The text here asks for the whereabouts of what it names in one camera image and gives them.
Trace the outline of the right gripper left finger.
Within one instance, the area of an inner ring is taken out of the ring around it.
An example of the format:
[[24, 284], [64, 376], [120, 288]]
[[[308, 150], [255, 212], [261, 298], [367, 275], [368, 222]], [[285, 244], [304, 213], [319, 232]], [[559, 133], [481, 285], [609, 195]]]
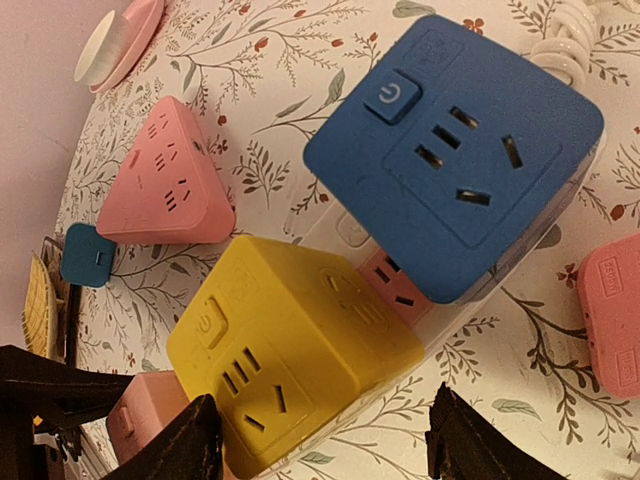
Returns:
[[214, 398], [196, 397], [111, 480], [223, 478], [222, 419]]

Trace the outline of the white long power strip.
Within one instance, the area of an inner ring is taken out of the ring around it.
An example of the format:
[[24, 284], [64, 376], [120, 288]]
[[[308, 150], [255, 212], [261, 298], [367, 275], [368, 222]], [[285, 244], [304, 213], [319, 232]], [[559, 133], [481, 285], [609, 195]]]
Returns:
[[282, 474], [291, 463], [321, 472], [330, 462], [320, 444], [333, 441], [367, 453], [395, 477], [422, 479], [401, 456], [424, 440], [418, 420], [437, 380], [477, 380], [470, 328], [494, 324], [480, 303], [435, 306], [416, 290], [416, 312], [392, 306], [392, 292], [373, 284], [373, 271], [390, 272], [371, 238], [349, 246], [336, 228], [345, 217], [333, 204], [312, 236], [316, 250], [261, 240], [266, 277], [263, 315], [256, 323], [268, 367], [283, 392], [271, 401], [281, 424], [270, 433], [262, 474]]

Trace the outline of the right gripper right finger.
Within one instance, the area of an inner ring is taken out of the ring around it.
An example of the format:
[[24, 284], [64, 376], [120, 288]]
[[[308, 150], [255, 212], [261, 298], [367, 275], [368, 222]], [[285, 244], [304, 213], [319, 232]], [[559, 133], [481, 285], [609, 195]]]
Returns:
[[520, 450], [465, 400], [442, 384], [429, 409], [425, 433], [432, 479], [560, 479]]

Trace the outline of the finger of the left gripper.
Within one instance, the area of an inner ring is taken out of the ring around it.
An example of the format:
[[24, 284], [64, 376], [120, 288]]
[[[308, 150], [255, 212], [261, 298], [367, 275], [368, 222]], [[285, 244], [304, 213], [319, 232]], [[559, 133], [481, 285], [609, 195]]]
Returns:
[[133, 377], [90, 372], [13, 345], [1, 348], [1, 438], [33, 433], [40, 417], [54, 430], [107, 416]]

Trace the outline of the pink triangular power strip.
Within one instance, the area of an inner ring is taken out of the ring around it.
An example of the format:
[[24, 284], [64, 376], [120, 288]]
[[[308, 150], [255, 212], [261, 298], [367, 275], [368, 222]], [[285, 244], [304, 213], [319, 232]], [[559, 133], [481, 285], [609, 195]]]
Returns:
[[120, 244], [217, 244], [235, 223], [195, 116], [161, 98], [122, 162], [97, 232]]

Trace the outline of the cyan cube socket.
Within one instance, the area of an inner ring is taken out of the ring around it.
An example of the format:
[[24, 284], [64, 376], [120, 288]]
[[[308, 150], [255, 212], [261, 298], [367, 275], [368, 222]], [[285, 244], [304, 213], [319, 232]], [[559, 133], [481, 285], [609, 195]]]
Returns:
[[102, 237], [94, 225], [74, 223], [66, 231], [63, 279], [73, 285], [100, 288], [110, 278], [117, 244]]

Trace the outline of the dark blue cube socket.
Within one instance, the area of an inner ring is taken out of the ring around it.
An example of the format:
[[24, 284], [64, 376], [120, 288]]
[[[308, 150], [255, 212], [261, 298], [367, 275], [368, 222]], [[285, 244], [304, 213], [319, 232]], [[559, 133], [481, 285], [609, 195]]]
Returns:
[[439, 304], [483, 296], [571, 201], [598, 107], [438, 15], [418, 19], [307, 144], [306, 167]]

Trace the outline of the yellow cube socket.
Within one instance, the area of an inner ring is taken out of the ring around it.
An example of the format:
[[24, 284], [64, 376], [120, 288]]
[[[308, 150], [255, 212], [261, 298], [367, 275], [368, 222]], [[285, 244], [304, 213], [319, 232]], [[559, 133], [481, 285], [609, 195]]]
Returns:
[[167, 355], [187, 396], [214, 398], [226, 463], [250, 479], [420, 363], [424, 347], [344, 257], [240, 236]]

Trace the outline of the pink cube socket front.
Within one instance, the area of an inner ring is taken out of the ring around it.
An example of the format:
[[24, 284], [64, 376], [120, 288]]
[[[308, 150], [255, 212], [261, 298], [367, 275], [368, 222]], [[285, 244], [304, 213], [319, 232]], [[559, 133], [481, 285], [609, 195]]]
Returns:
[[131, 460], [188, 405], [173, 371], [136, 374], [106, 417], [118, 463]]

